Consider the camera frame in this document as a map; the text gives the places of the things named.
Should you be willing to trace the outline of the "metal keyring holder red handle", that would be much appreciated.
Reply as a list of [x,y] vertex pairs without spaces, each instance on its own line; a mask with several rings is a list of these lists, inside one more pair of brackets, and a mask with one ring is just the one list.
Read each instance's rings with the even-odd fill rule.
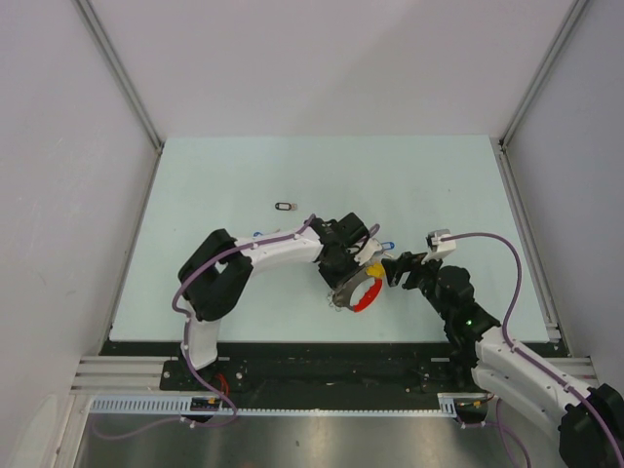
[[364,269],[329,294],[329,301],[336,310],[347,309],[360,313],[378,298],[383,287],[383,275],[371,274]]

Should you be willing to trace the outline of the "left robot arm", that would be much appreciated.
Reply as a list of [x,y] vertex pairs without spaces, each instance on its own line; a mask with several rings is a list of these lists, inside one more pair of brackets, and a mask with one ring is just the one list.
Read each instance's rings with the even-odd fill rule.
[[312,214],[295,229],[252,238],[234,237],[225,229],[212,232],[177,274],[180,286],[172,308],[185,316],[182,379],[197,390],[214,382],[220,321],[235,308],[248,281],[265,271],[314,263],[331,289],[334,307],[352,312],[369,307],[379,281],[358,302],[352,296],[371,277],[368,269],[382,251],[374,238],[378,230],[377,224],[366,227],[350,213],[340,220]]

